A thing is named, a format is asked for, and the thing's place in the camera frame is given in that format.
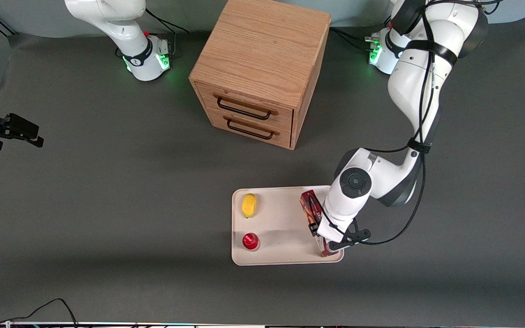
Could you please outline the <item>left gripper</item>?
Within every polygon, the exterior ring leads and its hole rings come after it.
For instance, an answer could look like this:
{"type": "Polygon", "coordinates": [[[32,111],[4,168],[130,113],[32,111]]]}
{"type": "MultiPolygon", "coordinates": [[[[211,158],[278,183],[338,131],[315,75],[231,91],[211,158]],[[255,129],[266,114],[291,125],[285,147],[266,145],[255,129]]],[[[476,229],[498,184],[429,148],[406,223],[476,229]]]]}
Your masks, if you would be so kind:
{"type": "Polygon", "coordinates": [[[328,243],[329,252],[338,252],[342,249],[350,247],[350,241],[344,237],[344,232],[347,231],[352,224],[355,216],[344,216],[343,220],[329,217],[325,218],[325,214],[315,216],[317,222],[309,224],[309,230],[313,236],[322,237],[328,243]]]}

